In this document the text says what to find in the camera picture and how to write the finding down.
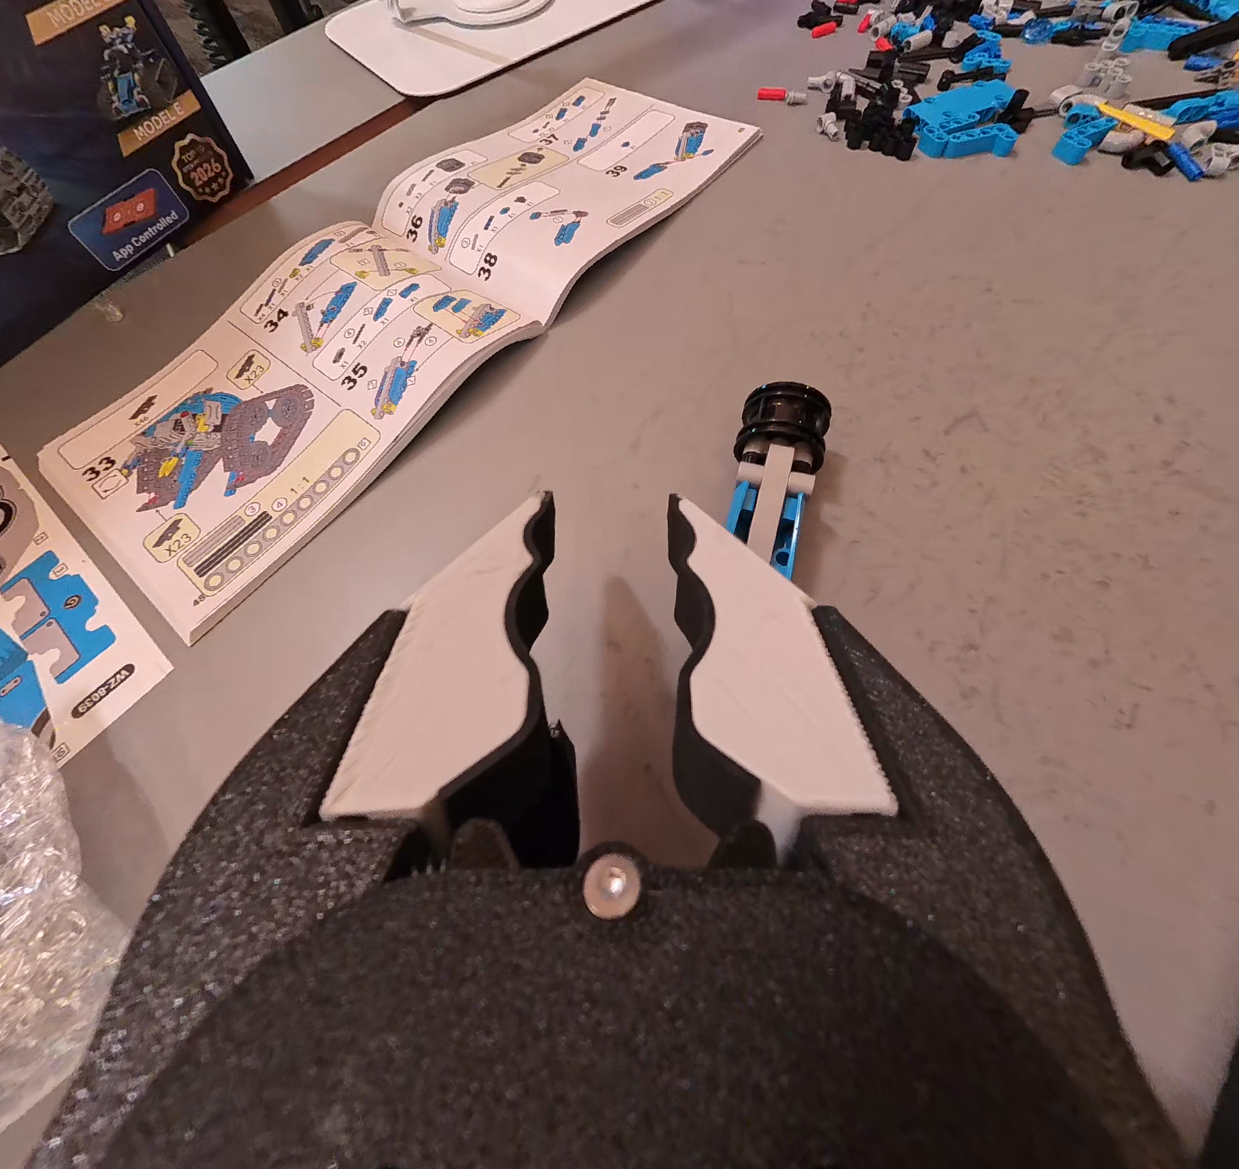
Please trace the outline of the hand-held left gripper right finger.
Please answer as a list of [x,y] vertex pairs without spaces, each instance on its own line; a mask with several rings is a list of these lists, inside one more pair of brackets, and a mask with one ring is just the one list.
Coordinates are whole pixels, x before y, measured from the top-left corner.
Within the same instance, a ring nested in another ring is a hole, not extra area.
[[667,505],[676,683],[675,790],[715,839],[712,867],[781,867],[818,822],[897,827],[898,777],[853,693],[835,617],[698,506]]

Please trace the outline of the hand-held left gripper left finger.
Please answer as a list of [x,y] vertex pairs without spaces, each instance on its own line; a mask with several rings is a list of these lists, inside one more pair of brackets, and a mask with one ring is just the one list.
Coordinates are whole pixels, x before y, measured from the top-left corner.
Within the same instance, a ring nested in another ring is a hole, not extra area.
[[533,660],[554,552],[554,496],[539,492],[409,599],[320,820],[410,822],[441,857],[489,821],[523,867],[576,862],[576,751]]

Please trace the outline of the black wheel blue beam assembly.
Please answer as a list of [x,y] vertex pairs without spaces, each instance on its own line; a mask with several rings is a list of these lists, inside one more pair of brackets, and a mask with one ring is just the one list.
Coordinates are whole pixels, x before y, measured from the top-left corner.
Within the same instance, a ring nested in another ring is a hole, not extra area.
[[826,395],[798,382],[759,386],[741,412],[724,527],[786,580],[794,576],[804,510],[826,461],[830,420]]

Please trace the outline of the pile of small building pieces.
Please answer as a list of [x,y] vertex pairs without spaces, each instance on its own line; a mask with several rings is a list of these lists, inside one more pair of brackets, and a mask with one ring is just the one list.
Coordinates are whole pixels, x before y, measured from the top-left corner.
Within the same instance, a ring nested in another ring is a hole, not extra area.
[[1236,174],[1238,0],[809,0],[813,39],[856,18],[865,62],[810,76],[816,132],[853,151],[1013,155],[1057,121],[1052,158],[1092,155],[1195,185]]

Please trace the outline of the blue sticker sheet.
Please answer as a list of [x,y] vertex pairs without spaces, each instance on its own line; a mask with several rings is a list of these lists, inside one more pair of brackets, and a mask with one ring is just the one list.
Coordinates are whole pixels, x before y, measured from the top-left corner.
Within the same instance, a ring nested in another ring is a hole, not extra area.
[[62,768],[173,666],[1,452],[1,718]]

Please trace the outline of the open instruction booklet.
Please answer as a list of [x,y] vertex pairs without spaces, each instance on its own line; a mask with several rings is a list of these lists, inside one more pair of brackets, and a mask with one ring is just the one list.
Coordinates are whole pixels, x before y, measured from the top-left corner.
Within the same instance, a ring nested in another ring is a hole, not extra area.
[[191,347],[39,451],[187,645],[350,505],[599,260],[761,138],[586,79],[288,248]]

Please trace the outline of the clear bubble wrap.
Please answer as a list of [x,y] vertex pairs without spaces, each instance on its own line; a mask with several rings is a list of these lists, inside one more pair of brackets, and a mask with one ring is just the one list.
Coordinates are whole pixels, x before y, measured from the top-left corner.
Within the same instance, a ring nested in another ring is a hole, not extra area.
[[1,727],[1,1128],[79,1066],[129,933],[81,878],[63,780],[30,731]]

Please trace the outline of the dark blue toy box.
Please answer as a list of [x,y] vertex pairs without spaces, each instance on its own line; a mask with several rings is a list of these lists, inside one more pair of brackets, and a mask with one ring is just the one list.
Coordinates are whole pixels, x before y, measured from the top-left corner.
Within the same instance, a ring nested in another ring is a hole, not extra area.
[[154,0],[1,0],[1,363],[253,182]]

